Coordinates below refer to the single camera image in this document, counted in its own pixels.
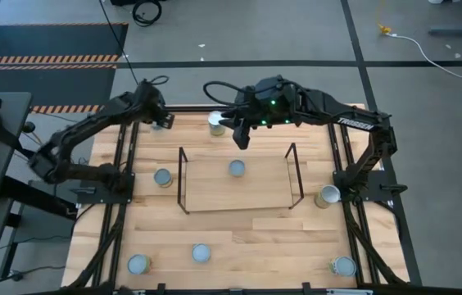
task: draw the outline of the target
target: black and orange striped mat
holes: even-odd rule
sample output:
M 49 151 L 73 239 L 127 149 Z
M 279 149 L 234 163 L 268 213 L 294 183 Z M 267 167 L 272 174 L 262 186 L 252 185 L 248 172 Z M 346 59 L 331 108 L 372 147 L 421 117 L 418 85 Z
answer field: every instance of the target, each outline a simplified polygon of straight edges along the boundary
M 113 24 L 121 43 L 127 24 Z M 33 94 L 34 111 L 96 111 L 121 50 L 108 24 L 0 25 L 0 92 Z

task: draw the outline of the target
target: metal can lid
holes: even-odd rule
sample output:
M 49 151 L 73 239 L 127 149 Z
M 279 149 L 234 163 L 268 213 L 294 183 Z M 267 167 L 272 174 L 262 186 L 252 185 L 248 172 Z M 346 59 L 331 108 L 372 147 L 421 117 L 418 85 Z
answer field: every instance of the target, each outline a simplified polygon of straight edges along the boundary
M 329 203 L 338 202 L 340 200 L 340 191 L 334 185 L 325 185 L 320 191 L 324 201 Z
M 192 247 L 192 258 L 196 262 L 207 262 L 211 257 L 211 250 L 205 244 L 195 244 Z
M 220 125 L 220 120 L 223 120 L 222 112 L 221 111 L 212 111 L 209 113 L 209 117 L 207 121 L 211 125 Z
M 171 181 L 171 173 L 167 169 L 160 168 L 155 172 L 154 178 L 157 184 L 168 184 Z
M 353 276 L 356 272 L 355 262 L 347 256 L 340 256 L 339 258 L 335 259 L 333 267 L 337 274 L 342 276 Z
M 229 173 L 232 176 L 242 176 L 246 171 L 246 164 L 240 160 L 234 160 L 229 163 Z
M 137 254 L 129 258 L 127 269 L 133 275 L 143 274 L 149 267 L 149 258 L 145 255 Z

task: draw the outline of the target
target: black cable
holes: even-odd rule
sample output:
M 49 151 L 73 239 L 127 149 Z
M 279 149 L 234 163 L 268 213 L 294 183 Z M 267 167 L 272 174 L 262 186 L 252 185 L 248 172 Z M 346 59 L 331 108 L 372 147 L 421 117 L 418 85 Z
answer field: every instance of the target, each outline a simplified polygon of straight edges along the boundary
M 26 138 L 30 139 L 33 143 L 36 143 L 37 146 L 41 147 L 42 144 L 37 142 L 36 140 L 34 140 L 34 138 L 30 137 L 27 133 L 22 133 L 23 135 L 25 135 Z
M 138 9 L 144 3 L 152 3 L 156 7 L 158 7 L 158 13 L 151 20 L 146 20 L 143 18 L 143 15 L 145 13 L 142 13 L 142 16 L 138 14 Z M 162 16 L 162 5 L 157 0 L 139 0 L 138 2 L 134 4 L 132 14 L 133 14 L 134 23 L 138 26 L 145 28 L 145 27 L 148 27 L 149 25 L 154 24 L 158 19 L 160 19 L 160 17 Z
M 168 76 L 166 76 L 166 75 L 159 75 L 159 76 L 156 76 L 155 78 L 153 78 L 151 81 L 149 81 L 149 83 L 150 83 L 151 85 L 162 85 L 162 84 L 167 83 L 167 81 L 169 81 L 169 77 L 168 77 Z
M 37 240 L 37 241 L 47 241 L 47 240 L 50 240 L 50 239 L 54 239 L 54 238 L 63 238 L 63 239 L 66 239 L 66 238 L 70 238 L 70 237 L 64 237 L 64 236 L 61 236 L 61 235 L 53 235 L 51 237 L 48 237 L 48 238 L 27 238 L 23 241 L 19 241 L 17 242 L 18 244 L 19 243 L 27 243 L 27 242 L 30 242 L 30 241 L 34 241 L 34 240 Z M 12 244 L 7 244 L 5 246 L 1 246 L 0 247 L 0 250 L 4 249 L 4 248 L 7 248 L 7 247 L 10 247 Z
M 285 81 L 282 81 L 280 84 L 287 84 L 288 82 L 285 80 Z M 246 106 L 249 104 L 249 102 L 244 102 L 244 103 L 234 103 L 234 102 L 223 102 L 221 100 L 219 100 L 218 98 L 215 98 L 214 96 L 210 95 L 209 92 L 207 91 L 207 87 L 208 86 L 211 86 L 211 85 L 220 85 L 220 86 L 225 86 L 227 88 L 230 88 L 232 90 L 235 90 L 235 91 L 238 91 L 240 93 L 245 93 L 245 94 L 258 94 L 258 93 L 263 93 L 264 91 L 268 91 L 268 90 L 271 90 L 271 89 L 276 89 L 278 87 L 278 84 L 277 85 L 273 85 L 273 86 L 269 86 L 268 88 L 264 88 L 264 89 L 260 89 L 260 90 L 255 90 L 255 91 L 249 91 L 249 90 L 244 90 L 244 89 L 241 89 L 233 84 L 230 84 L 230 83 L 227 83 L 227 82 L 222 82 L 222 81 L 210 81 L 210 82 L 207 82 L 204 84 L 203 86 L 203 90 L 204 90 L 204 94 L 210 99 L 212 100 L 213 102 L 217 102 L 219 104 L 223 104 L 225 106 L 230 106 L 230 107 L 240 107 L 240 106 Z
M 127 66 L 129 66 L 129 69 L 131 70 L 131 75 L 133 75 L 134 83 L 138 86 L 138 79 L 136 79 L 136 75 L 134 74 L 133 67 L 131 66 L 131 62 L 129 62 L 129 58 L 127 57 L 127 54 L 125 54 L 124 47 L 120 43 L 120 40 L 116 36 L 115 29 L 113 29 L 113 25 L 111 24 L 111 21 L 109 20 L 109 16 L 107 16 L 106 8 L 103 6 L 102 0 L 98 0 L 100 3 L 100 7 L 102 7 L 103 15 L 106 17 L 107 24 L 109 25 L 109 28 L 111 29 L 111 32 L 113 33 L 113 36 L 115 37 L 116 43 L 118 43 L 118 48 L 122 51 L 122 54 L 124 55 L 125 60 L 127 61 Z
M 69 122 L 78 123 L 77 120 L 71 120 L 71 119 L 64 118 L 62 116 L 56 116 L 56 115 L 53 115 L 53 114 L 46 114 L 46 113 L 42 113 L 42 112 L 39 112 L 39 111 L 35 111 L 32 107 L 31 107 L 31 111 L 35 112 L 37 114 L 40 114 L 40 115 L 51 116 L 51 117 L 66 120 L 66 121 L 69 121 Z
M 75 225 L 76 225 L 76 223 L 78 222 L 78 220 L 80 219 L 80 217 L 82 217 L 87 211 L 91 210 L 91 208 L 93 208 L 94 205 L 96 205 L 96 204 L 91 204 L 91 205 L 90 205 L 89 207 L 87 207 L 82 213 L 80 213 L 80 215 L 78 215 L 78 216 L 76 217 Z
M 66 266 L 40 266 L 40 267 L 37 267 L 37 268 L 33 268 L 32 270 L 25 270 L 25 271 L 20 271 L 19 274 L 13 274 L 13 275 L 9 275 L 5 278 L 1 278 L 0 279 L 0 283 L 3 282 L 3 281 L 6 281 L 6 280 L 9 280 L 9 279 L 14 279 L 16 277 L 18 277 L 19 275 L 27 275 L 27 274 L 30 274 L 30 273 L 33 273 L 35 271 L 38 271 L 38 270 L 62 270 L 62 269 L 65 269 Z

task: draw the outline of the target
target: white cable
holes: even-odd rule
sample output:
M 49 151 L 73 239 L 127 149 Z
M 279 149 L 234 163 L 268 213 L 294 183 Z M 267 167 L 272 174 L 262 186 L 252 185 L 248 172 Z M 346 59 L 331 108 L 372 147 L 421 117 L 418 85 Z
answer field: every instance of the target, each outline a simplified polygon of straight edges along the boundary
M 452 72 L 452 71 L 450 71 L 450 70 L 448 70 L 446 68 L 443 68 L 442 66 L 439 66 L 435 62 L 431 61 L 428 57 L 426 57 L 426 54 L 424 53 L 424 50 L 422 50 L 422 48 L 420 47 L 420 44 L 417 41 L 415 41 L 414 39 L 412 39 L 410 37 L 406 37 L 406 36 L 400 36 L 400 35 L 397 35 L 397 34 L 389 34 L 389 33 L 387 33 L 386 35 L 389 36 L 389 37 L 393 37 L 393 38 L 406 39 L 406 40 L 409 40 L 409 41 L 417 44 L 417 46 L 420 49 L 420 53 L 422 53 L 422 56 L 424 57 L 424 59 L 426 61 L 428 61 L 430 64 L 436 66 L 437 68 L 439 68 L 441 70 L 444 70 L 446 73 L 451 74 L 451 75 L 453 75 L 455 77 L 458 77 L 458 78 L 462 79 L 462 75 L 456 74 L 456 73 L 454 73 L 454 72 Z

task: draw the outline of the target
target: yellow cable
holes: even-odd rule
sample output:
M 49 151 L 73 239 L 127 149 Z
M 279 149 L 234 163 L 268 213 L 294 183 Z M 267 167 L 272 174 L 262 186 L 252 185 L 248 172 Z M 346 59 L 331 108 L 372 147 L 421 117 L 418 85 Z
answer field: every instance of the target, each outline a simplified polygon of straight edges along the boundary
M 380 33 L 381 34 L 389 34 L 392 32 L 392 28 L 386 27 L 385 25 L 380 24 L 380 11 L 384 7 L 385 0 L 380 0 L 380 3 L 378 4 L 377 7 L 377 25 L 380 28 Z

